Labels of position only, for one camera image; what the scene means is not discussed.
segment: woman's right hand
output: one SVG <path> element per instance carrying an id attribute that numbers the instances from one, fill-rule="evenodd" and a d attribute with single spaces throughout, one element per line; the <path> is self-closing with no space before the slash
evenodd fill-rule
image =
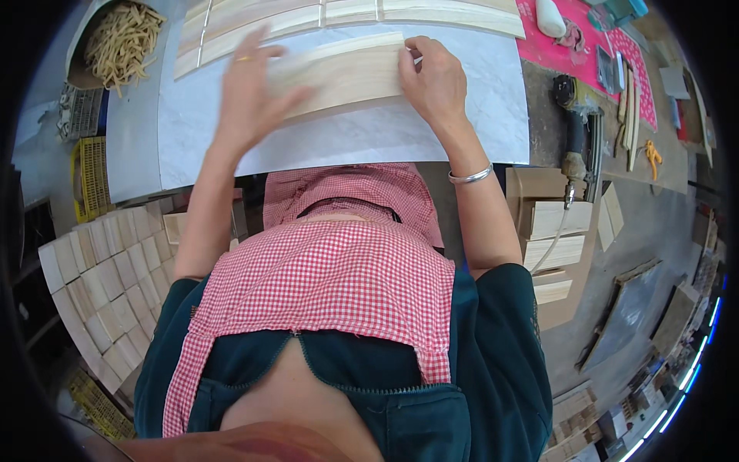
<path id="1" fill-rule="evenodd" d="M 467 77 L 460 61 L 425 35 L 407 38 L 406 48 L 410 51 L 400 51 L 398 70 L 408 102 L 438 135 L 466 123 Z"/>

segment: fluorescent light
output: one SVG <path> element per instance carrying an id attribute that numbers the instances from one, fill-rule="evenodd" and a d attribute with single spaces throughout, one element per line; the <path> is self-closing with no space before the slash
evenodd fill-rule
<path id="1" fill-rule="evenodd" d="M 675 406 L 675 409 L 672 410 L 672 414 L 670 414 L 669 418 L 667 418 L 667 422 L 664 423 L 662 428 L 659 429 L 660 433 L 664 433 L 664 430 L 667 428 L 668 425 L 670 425 L 670 422 L 672 422 L 672 418 L 675 417 L 675 414 L 678 413 L 678 410 L 680 409 L 680 406 L 683 405 L 683 401 L 685 401 L 685 395 L 683 395 L 682 398 L 680 398 L 680 401 L 678 402 L 678 405 Z"/>
<path id="2" fill-rule="evenodd" d="M 644 444 L 644 440 L 639 440 L 639 442 L 636 444 L 636 446 L 634 446 L 633 448 L 631 448 L 631 450 L 629 452 L 627 452 L 626 455 L 619 462 L 624 462 L 629 457 L 631 457 L 633 455 L 633 453 L 636 452 L 636 450 L 639 449 L 639 447 L 642 444 Z"/>
<path id="3" fill-rule="evenodd" d="M 698 377 L 698 373 L 701 371 L 702 364 L 698 365 L 698 368 L 695 370 L 695 373 L 693 374 L 693 378 L 690 379 L 688 382 L 688 387 L 685 389 L 685 393 L 688 393 L 690 389 L 692 388 L 692 384 L 695 381 L 695 378 Z"/>
<path id="4" fill-rule="evenodd" d="M 708 321 L 708 327 L 713 326 L 713 322 L 716 320 L 716 313 L 718 313 L 718 307 L 721 306 L 721 297 L 716 298 L 716 305 L 713 305 L 713 314 L 711 315 L 711 320 Z"/>
<path id="5" fill-rule="evenodd" d="M 680 383 L 680 388 L 678 388 L 678 390 L 682 390 L 682 389 L 685 388 L 685 385 L 688 385 L 688 381 L 690 380 L 690 376 L 692 376 L 692 367 L 690 369 L 688 369 L 688 373 L 685 374 L 685 378 Z"/>
<path id="6" fill-rule="evenodd" d="M 647 438 L 649 438 L 649 436 L 652 434 L 652 432 L 655 430 L 655 428 L 657 428 L 657 426 L 659 425 L 659 423 L 662 422 L 662 419 L 664 418 L 665 415 L 667 415 L 667 410 L 662 411 L 662 414 L 659 415 L 659 418 L 654 423 L 654 425 L 652 425 L 652 427 L 649 428 L 649 431 L 644 434 L 644 439 L 645 440 Z"/>
<path id="7" fill-rule="evenodd" d="M 711 342 L 713 341 L 714 332 L 716 332 L 716 324 L 713 325 L 713 327 L 711 328 L 711 333 L 708 335 L 708 344 L 711 344 Z"/>
<path id="8" fill-rule="evenodd" d="M 698 352 L 697 355 L 695 355 L 695 359 L 693 359 L 693 364 L 690 366 L 690 369 L 695 369 L 695 366 L 698 365 L 698 360 L 701 358 L 701 352 Z"/>

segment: plastic crate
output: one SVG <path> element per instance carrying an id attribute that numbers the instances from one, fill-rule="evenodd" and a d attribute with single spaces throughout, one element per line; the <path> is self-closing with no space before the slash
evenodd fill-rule
<path id="1" fill-rule="evenodd" d="M 98 133 L 98 118 L 104 90 L 103 88 L 82 90 L 64 84 L 63 93 L 68 95 L 70 116 L 69 132 L 67 136 L 61 136 L 62 140 L 78 140 Z"/>
<path id="2" fill-rule="evenodd" d="M 103 435 L 112 440 L 136 437 L 134 424 L 103 393 L 83 370 L 77 369 L 67 385 L 72 400 L 79 404 Z"/>
<path id="3" fill-rule="evenodd" d="M 77 223 L 85 223 L 115 210 L 110 203 L 108 171 L 105 157 L 105 137 L 82 138 L 72 150 L 72 184 L 80 175 L 82 203 L 75 199 Z"/>

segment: orange pliers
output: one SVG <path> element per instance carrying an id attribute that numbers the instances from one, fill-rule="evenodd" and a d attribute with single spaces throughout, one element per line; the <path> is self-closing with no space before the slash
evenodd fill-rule
<path id="1" fill-rule="evenodd" d="M 662 163 L 662 156 L 657 152 L 657 148 L 654 147 L 652 140 L 647 140 L 647 143 L 641 149 L 644 150 L 649 163 L 652 165 L 652 180 L 657 181 L 657 163 Z"/>

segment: forearm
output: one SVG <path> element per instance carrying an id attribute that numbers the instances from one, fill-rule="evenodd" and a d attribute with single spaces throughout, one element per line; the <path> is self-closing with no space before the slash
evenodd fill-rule
<path id="1" fill-rule="evenodd" d="M 205 277 L 228 250 L 237 158 L 216 144 L 205 153 L 190 196 L 174 265 L 175 279 Z"/>
<path id="2" fill-rule="evenodd" d="M 488 167 L 490 161 L 467 120 L 432 128 L 449 156 L 452 175 L 467 177 Z M 503 263 L 520 265 L 521 247 L 516 228 L 495 175 L 475 183 L 455 185 L 455 189 L 470 270 L 479 276 L 484 270 Z"/>

